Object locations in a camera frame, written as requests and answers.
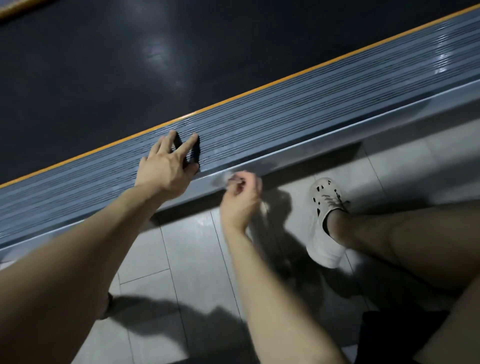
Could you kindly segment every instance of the left arm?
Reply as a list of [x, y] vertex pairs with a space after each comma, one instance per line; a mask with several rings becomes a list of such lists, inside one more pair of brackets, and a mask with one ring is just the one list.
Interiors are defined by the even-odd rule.
[[73, 360], [140, 228], [198, 170], [182, 167], [198, 136], [170, 153], [175, 135], [160, 138], [142, 158], [133, 188], [0, 273], [3, 363]]

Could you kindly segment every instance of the left hand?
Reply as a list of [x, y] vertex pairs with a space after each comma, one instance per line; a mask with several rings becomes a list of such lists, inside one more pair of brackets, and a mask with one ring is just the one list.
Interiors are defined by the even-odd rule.
[[197, 163], [189, 163], [185, 169], [183, 168], [183, 161], [197, 142], [198, 134], [192, 134], [172, 153], [176, 135], [177, 132], [171, 130], [167, 136], [160, 137], [148, 157], [142, 157], [140, 160], [135, 180], [135, 186], [151, 188], [154, 195], [161, 195], [166, 200], [182, 195], [199, 168]]

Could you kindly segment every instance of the gray side panel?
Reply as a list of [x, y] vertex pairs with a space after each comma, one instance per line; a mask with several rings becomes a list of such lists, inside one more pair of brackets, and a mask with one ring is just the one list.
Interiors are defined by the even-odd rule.
[[0, 246], [104, 207], [172, 128], [199, 133], [200, 178], [479, 78], [477, 10], [7, 186]]

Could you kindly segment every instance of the shoe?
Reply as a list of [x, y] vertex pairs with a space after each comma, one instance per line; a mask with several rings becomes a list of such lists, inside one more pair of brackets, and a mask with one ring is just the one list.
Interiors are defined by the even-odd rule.
[[318, 219], [313, 238], [307, 244], [308, 255], [321, 266], [337, 268], [346, 249], [327, 234], [324, 221], [334, 210], [346, 211], [341, 199], [342, 193], [332, 179], [321, 178], [310, 187], [309, 194]]

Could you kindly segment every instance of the floor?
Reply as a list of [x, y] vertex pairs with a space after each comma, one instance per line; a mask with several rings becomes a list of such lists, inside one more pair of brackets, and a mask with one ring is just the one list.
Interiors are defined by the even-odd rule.
[[[470, 104], [264, 178], [264, 214], [249, 234], [350, 357], [363, 312], [439, 310], [454, 300], [355, 251], [333, 270], [305, 257], [313, 214], [308, 187], [323, 176], [334, 179], [354, 213], [477, 199], [479, 135], [480, 104]], [[131, 305], [95, 323], [75, 364], [174, 363], [250, 348], [218, 197], [163, 213], [139, 235], [110, 288]]]

